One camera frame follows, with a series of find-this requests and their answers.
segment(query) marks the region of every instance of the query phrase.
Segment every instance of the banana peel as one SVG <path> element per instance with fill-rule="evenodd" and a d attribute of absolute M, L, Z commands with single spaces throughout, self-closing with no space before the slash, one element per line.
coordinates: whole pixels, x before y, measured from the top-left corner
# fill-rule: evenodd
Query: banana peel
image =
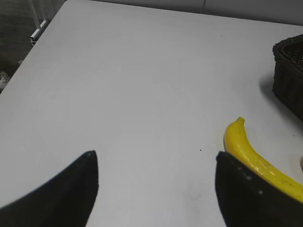
<path fill-rule="evenodd" d="M 226 128 L 225 150 L 270 185 L 303 203 L 303 186 L 283 174 L 254 150 L 246 136 L 244 122 L 244 118 L 239 117 Z"/>

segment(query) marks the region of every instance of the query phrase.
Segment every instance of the white table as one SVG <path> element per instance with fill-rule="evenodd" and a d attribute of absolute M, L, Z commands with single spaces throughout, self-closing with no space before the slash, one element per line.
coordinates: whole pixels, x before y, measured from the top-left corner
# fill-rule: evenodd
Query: white table
<path fill-rule="evenodd" d="M 303 124 L 271 92 L 272 46 L 302 32 L 67 1 L 0 95 L 0 205 L 95 149 L 88 227 L 224 227 L 215 157 L 239 116 L 255 149 L 303 183 Z"/>

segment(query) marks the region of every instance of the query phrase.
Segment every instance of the white wall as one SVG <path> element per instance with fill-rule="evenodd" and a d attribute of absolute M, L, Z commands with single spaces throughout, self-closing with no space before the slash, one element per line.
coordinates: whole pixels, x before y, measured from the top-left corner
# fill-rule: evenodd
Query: white wall
<path fill-rule="evenodd" d="M 206 0 L 203 12 L 303 25 L 303 0 Z"/>
<path fill-rule="evenodd" d="M 100 0 L 157 9 L 201 13 L 204 0 Z"/>

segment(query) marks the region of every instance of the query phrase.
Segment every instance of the yellow banana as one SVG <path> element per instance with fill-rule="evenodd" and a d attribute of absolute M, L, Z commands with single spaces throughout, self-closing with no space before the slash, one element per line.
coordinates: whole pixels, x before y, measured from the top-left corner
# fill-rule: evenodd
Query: yellow banana
<path fill-rule="evenodd" d="M 303 186 L 272 166 L 254 150 L 246 136 L 244 122 L 239 117 L 226 128 L 225 150 L 272 186 L 303 203 Z"/>

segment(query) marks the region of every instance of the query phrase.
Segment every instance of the wicker basket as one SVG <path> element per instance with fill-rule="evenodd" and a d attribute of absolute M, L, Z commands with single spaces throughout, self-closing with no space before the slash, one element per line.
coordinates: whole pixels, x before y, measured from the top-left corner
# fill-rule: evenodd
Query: wicker basket
<path fill-rule="evenodd" d="M 273 53 L 276 61 L 273 92 L 303 121 L 303 35 L 277 43 Z"/>

